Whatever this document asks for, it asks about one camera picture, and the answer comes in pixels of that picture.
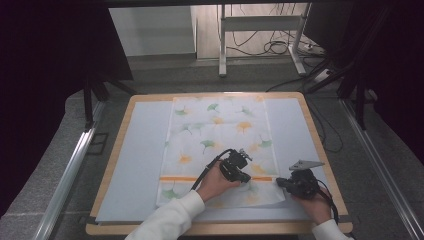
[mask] black curtain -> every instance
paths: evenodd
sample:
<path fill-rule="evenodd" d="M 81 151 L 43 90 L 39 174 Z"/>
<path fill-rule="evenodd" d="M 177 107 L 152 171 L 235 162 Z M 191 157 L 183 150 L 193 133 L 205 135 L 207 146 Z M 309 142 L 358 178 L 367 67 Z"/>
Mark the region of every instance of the black curtain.
<path fill-rule="evenodd" d="M 378 95 L 376 112 L 424 164 L 423 12 L 421 3 L 396 2 L 367 55 L 362 74 L 367 87 Z"/>
<path fill-rule="evenodd" d="M 0 214 L 34 171 L 65 111 L 93 73 L 132 79 L 107 8 L 2 2 Z"/>

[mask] person's left hand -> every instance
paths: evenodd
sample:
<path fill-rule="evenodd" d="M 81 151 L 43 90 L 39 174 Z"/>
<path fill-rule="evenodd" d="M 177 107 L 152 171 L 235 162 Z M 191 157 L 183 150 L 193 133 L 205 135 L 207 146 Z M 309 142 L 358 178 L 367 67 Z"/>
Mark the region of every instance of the person's left hand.
<path fill-rule="evenodd" d="M 209 170 L 206 176 L 200 183 L 197 193 L 202 198 L 203 202 L 223 194 L 226 190 L 240 186 L 240 181 L 230 182 L 219 169 L 221 161 L 217 161 L 215 165 Z"/>
<path fill-rule="evenodd" d="M 321 187 L 321 190 L 330 197 L 330 193 Z M 302 205 L 305 212 L 311 217 L 311 219 L 320 225 L 331 219 L 331 209 L 327 201 L 319 194 L 315 194 L 312 199 L 301 199 L 294 195 L 292 198 Z"/>

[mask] orange line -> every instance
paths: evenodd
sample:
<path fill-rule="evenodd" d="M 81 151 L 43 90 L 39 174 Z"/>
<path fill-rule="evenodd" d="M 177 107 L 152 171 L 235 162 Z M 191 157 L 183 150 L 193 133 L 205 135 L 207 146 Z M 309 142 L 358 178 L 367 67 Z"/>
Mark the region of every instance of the orange line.
<path fill-rule="evenodd" d="M 181 181 L 181 182 L 195 182 L 196 177 L 180 177 L 180 176 L 163 176 L 160 181 Z M 272 182 L 272 177 L 252 177 L 253 181 Z"/>

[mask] wooden table edge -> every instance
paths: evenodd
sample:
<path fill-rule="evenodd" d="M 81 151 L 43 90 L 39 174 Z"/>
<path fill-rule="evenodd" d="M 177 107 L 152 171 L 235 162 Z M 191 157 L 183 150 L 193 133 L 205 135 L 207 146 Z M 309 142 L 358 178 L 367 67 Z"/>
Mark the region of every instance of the wooden table edge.
<path fill-rule="evenodd" d="M 281 98 L 296 98 L 299 101 L 305 121 L 307 123 L 309 132 L 311 133 L 312 140 L 317 150 L 320 161 L 325 165 L 323 166 L 324 174 L 328 180 L 329 188 L 333 195 L 334 202 L 339 210 L 339 215 L 348 215 L 346 206 L 343 202 L 340 190 L 337 182 L 334 178 L 333 171 L 331 170 L 330 163 L 328 162 L 327 155 L 325 154 L 324 148 L 321 144 L 318 132 L 315 128 L 312 116 L 309 112 L 308 105 L 303 94 L 299 92 L 230 92 L 230 93 L 179 93 L 179 94 L 153 94 L 153 95 L 135 95 L 132 96 L 127 109 L 125 111 L 119 132 L 116 137 L 115 144 L 112 148 L 109 161 L 103 175 L 102 182 L 99 187 L 96 199 L 93 204 L 93 208 L 90 213 L 90 217 L 96 218 L 99 212 L 101 203 L 106 195 L 110 181 L 112 180 L 113 171 L 118 161 L 119 153 L 123 144 L 123 140 L 128 129 L 129 122 L 131 120 L 132 111 L 137 102 L 149 102 L 149 101 L 172 101 L 175 97 L 240 97 L 240 96 L 261 96 L 265 99 L 281 99 Z M 260 225 L 267 231 L 261 231 L 257 229 L 255 224 Z M 88 223 L 86 225 L 86 232 L 90 235 L 127 235 L 134 230 L 138 225 L 95 225 Z M 212 235 L 220 232 L 218 235 L 225 235 L 224 230 L 227 227 L 233 229 L 233 234 L 299 234 L 299 233 L 310 233 L 311 222 L 299 221 L 299 222 L 266 222 L 266 223 L 193 223 L 192 228 L 189 229 L 185 235 Z M 353 225 L 351 222 L 340 223 L 339 228 L 342 232 L 348 233 L 352 231 Z M 255 231 L 246 232 L 246 229 L 255 229 Z"/>

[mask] white sleeve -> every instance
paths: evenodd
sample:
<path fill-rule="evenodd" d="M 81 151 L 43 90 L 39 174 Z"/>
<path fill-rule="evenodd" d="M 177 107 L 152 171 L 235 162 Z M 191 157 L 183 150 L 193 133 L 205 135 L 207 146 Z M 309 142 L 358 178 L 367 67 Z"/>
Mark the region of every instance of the white sleeve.
<path fill-rule="evenodd" d="M 194 217 L 205 210 L 196 191 L 181 199 L 173 199 L 158 208 L 146 221 L 131 232 L 126 240 L 175 240 L 191 227 Z"/>
<path fill-rule="evenodd" d="M 320 225 L 312 228 L 316 240 L 353 240 L 346 237 L 337 226 L 334 219 L 321 223 Z"/>

